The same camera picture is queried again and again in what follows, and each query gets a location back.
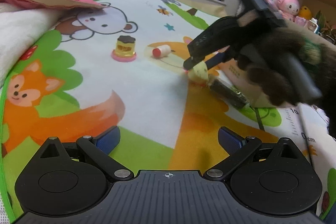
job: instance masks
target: printed number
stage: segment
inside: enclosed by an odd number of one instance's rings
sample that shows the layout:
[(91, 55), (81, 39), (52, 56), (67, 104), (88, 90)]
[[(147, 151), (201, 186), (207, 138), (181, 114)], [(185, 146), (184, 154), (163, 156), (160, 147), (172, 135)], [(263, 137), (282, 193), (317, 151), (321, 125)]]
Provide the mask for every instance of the printed number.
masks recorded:
[(291, 111), (292, 111), (293, 113), (299, 114), (299, 112), (297, 112), (296, 109), (291, 108)]
[(308, 140), (308, 141), (313, 142), (313, 143), (316, 142), (314, 138), (307, 138), (307, 136), (303, 132), (301, 132), (301, 136), (304, 140)]

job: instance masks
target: cartoon fox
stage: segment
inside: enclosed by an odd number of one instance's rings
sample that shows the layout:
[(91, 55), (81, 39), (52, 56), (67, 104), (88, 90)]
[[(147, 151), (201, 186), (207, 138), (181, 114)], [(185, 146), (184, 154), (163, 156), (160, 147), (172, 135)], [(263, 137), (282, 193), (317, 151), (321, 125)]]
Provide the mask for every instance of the cartoon fox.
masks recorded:
[(9, 82), (3, 116), (9, 129), (9, 139), (4, 143), (7, 153), (28, 136), (38, 145), (51, 136), (74, 142), (83, 135), (97, 136), (123, 118), (125, 105), (115, 92), (103, 103), (68, 115), (39, 117), (35, 106), (64, 84), (63, 80), (44, 75), (41, 67), (40, 61), (35, 60)]

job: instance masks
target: play mat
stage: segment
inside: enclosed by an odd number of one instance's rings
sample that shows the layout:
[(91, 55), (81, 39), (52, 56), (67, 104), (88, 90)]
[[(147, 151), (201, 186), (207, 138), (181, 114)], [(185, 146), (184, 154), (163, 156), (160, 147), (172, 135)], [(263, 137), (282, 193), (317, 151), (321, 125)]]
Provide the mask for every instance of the play mat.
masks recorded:
[[(110, 156), (135, 174), (139, 169), (204, 172), (228, 156), (217, 141), (221, 126), (263, 142), (288, 136), (305, 155), (307, 138), (323, 184), (317, 214), (331, 223), (336, 142), (327, 135), (322, 114), (308, 106), (239, 111), (188, 82), (182, 68), (187, 44), (216, 17), (175, 0), (99, 2), (105, 12), (80, 10), (62, 19), (7, 77), (1, 96), (0, 190), (10, 221), (22, 213), (16, 178), (46, 138), (74, 142), (118, 125), (121, 140)], [(153, 58), (152, 50), (165, 44), (171, 53)], [(113, 51), (133, 48), (132, 62), (111, 57)], [(218, 67), (211, 73), (226, 78)], [(309, 136), (301, 131), (299, 111)]]

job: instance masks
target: human hand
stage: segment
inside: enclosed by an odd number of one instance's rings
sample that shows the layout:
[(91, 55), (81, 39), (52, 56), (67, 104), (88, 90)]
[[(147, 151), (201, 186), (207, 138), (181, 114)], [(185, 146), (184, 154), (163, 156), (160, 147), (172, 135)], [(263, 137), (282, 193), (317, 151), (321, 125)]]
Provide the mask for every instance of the human hand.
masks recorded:
[[(330, 86), (330, 81), (326, 81), (328, 78), (326, 71), (330, 70), (332, 59), (336, 64), (336, 58), (330, 58), (330, 54), (325, 53), (333, 52), (335, 56), (335, 49), (331, 51), (328, 47), (333, 45), (295, 23), (289, 21), (286, 23), (287, 28), (277, 28), (259, 37), (253, 42), (254, 46), (261, 56), (268, 60), (276, 59), (283, 52), (291, 52), (303, 63), (316, 85), (325, 95)], [(263, 92), (269, 96), (273, 105), (279, 106), (284, 102), (297, 103), (294, 89), (283, 75), (253, 64), (243, 55), (238, 57), (238, 66), (242, 70), (246, 70), (250, 82), (259, 85)]]

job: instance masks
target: black gripper base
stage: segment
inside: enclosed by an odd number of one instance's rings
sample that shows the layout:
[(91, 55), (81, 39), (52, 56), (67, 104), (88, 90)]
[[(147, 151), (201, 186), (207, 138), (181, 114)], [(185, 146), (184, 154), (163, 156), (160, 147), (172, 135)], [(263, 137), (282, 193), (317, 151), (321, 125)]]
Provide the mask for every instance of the black gripper base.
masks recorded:
[(240, 205), (225, 184), (198, 171), (140, 171), (116, 182), (95, 207), (72, 216), (49, 218), (26, 213), (16, 224), (321, 224), (312, 213), (275, 218)]

